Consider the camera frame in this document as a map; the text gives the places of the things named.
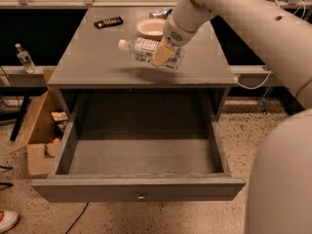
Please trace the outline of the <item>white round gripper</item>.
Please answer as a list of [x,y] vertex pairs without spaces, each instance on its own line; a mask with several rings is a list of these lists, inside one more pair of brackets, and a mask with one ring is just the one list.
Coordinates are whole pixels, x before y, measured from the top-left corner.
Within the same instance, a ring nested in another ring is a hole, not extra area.
[[216,13],[200,6],[192,0],[179,0],[167,17],[163,27],[163,38],[151,64],[159,67],[176,54],[176,47],[185,46],[207,21],[212,20]]

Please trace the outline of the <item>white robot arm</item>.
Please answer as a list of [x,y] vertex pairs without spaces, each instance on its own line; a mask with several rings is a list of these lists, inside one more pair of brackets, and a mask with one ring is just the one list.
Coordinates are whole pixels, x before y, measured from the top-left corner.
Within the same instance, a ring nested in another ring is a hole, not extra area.
[[312,234],[312,25],[266,0],[179,0],[152,63],[222,17],[303,106],[256,153],[244,234]]

